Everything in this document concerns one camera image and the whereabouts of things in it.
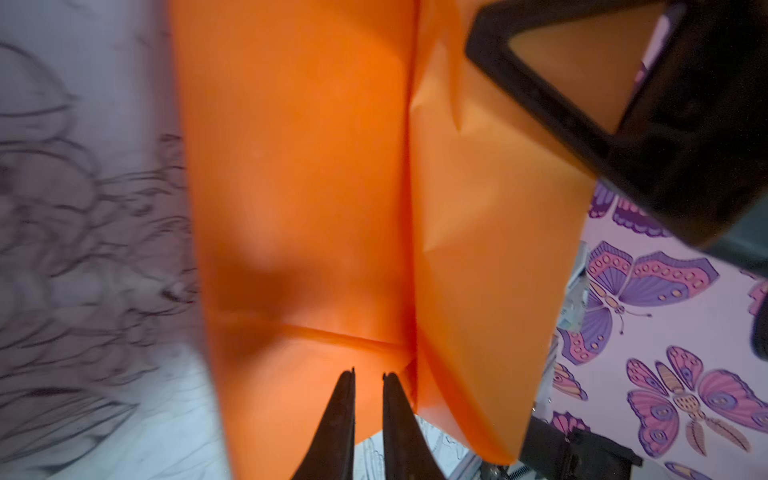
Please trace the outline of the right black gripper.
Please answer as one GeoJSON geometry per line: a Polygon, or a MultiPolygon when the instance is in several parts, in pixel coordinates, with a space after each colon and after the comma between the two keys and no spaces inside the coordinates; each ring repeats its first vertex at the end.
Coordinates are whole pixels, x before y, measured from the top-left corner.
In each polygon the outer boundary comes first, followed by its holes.
{"type": "Polygon", "coordinates": [[[629,479],[643,459],[632,450],[580,428],[573,418],[560,426],[533,417],[518,461],[509,466],[483,461],[481,479],[629,479]]]}

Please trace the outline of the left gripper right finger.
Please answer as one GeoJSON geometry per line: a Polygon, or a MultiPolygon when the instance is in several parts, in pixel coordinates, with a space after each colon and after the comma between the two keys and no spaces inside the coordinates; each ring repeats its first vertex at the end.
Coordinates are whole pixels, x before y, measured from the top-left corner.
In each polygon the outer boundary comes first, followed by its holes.
{"type": "Polygon", "coordinates": [[[445,480],[395,373],[383,376],[383,446],[387,480],[445,480]]]}

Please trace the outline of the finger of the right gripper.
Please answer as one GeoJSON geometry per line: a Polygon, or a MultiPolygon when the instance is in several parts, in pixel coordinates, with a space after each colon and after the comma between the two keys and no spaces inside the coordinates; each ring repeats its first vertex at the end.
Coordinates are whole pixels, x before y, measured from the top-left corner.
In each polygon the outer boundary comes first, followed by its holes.
{"type": "Polygon", "coordinates": [[[767,5],[686,1],[609,133],[508,47],[537,27],[627,1],[500,1],[476,14],[467,57],[589,168],[685,243],[767,245],[767,5]]]}

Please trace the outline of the orange wrapping paper sheet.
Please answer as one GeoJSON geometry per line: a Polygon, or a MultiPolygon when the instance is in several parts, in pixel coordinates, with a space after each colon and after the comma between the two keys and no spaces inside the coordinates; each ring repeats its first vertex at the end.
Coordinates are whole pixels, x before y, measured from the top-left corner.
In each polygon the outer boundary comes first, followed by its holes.
{"type": "Polygon", "coordinates": [[[593,180],[465,58],[475,1],[169,5],[202,303],[238,479],[288,479],[339,375],[521,449],[593,180]]]}

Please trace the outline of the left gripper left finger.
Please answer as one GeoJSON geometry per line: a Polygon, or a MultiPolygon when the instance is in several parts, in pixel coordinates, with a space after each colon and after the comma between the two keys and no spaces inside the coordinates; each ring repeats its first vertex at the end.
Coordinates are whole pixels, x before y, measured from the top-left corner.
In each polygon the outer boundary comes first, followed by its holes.
{"type": "Polygon", "coordinates": [[[353,478],[356,375],[343,371],[334,387],[309,449],[292,480],[353,478]]]}

